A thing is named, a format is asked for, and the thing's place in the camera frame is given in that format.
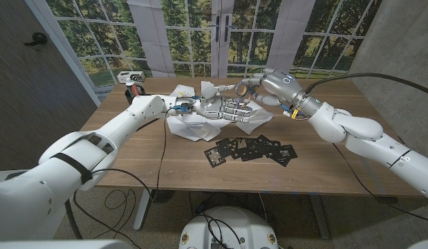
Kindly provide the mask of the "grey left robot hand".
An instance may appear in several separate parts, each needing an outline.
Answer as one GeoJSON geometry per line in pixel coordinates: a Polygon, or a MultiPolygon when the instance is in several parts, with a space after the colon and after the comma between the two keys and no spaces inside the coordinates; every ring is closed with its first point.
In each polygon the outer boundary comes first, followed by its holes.
{"type": "Polygon", "coordinates": [[[249,100],[232,98],[221,95],[221,91],[231,90],[235,85],[219,85],[204,88],[200,95],[180,98],[168,109],[171,116],[196,113],[211,120],[229,120],[231,122],[248,123],[253,115],[252,108],[248,106],[249,100]]]}

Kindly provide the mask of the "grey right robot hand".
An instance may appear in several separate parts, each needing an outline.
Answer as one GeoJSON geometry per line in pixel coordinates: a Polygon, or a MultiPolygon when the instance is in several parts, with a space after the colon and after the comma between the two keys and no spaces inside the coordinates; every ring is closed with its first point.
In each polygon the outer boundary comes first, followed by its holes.
{"type": "Polygon", "coordinates": [[[283,106],[284,115],[294,120],[307,120],[328,110],[318,99],[310,97],[291,75],[266,68],[242,80],[235,93],[244,99],[254,98],[266,105],[283,106]]]}

